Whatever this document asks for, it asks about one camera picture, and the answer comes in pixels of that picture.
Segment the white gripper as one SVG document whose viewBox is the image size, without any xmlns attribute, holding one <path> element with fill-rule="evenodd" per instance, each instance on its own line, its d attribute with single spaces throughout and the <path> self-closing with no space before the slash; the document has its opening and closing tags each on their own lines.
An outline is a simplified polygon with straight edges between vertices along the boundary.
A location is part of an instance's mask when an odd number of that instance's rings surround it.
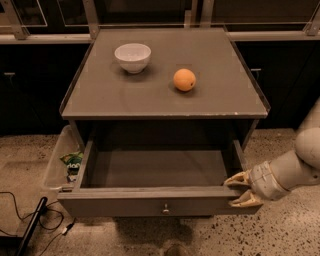
<svg viewBox="0 0 320 256">
<path fill-rule="evenodd" d="M 249 186 L 239 198 L 231 200 L 229 205 L 235 208 L 261 206 L 263 200 L 277 201 L 289 194 L 276 180 L 268 161 L 254 166 L 250 171 L 238 172 L 227 178 L 224 186 Z"/>
</svg>

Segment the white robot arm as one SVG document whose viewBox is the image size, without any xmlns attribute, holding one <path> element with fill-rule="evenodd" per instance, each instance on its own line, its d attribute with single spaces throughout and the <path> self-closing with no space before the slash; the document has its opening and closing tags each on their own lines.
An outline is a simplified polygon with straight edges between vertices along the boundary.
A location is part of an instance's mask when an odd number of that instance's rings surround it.
<svg viewBox="0 0 320 256">
<path fill-rule="evenodd" d="M 239 172 L 224 185 L 245 186 L 247 190 L 229 202 L 234 208 L 260 206 L 277 201 L 301 186 L 320 184 L 320 99 L 299 126 L 294 149 L 276 159 Z"/>
</svg>

